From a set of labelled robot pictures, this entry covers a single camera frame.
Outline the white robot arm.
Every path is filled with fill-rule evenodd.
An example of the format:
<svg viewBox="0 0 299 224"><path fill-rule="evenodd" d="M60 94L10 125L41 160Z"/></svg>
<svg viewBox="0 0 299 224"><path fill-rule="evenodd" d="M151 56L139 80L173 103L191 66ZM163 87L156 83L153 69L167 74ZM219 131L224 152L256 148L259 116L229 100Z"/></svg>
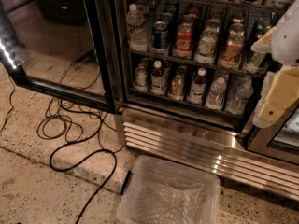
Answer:
<svg viewBox="0 0 299 224"><path fill-rule="evenodd" d="M272 59L282 65L278 72L266 74L261 99L254 110L253 124L267 128L299 98L299 0L250 49L270 53Z"/></svg>

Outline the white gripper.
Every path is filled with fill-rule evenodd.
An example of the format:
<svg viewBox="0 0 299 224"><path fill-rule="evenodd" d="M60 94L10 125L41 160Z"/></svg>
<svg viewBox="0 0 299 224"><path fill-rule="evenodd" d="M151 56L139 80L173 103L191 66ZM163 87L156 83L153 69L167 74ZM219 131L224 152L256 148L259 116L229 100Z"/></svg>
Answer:
<svg viewBox="0 0 299 224"><path fill-rule="evenodd" d="M274 52L275 27L259 38L250 49L257 53ZM278 72L267 72L263 80L261 98L253 114L253 124L268 128L299 98L299 68L284 66Z"/></svg>

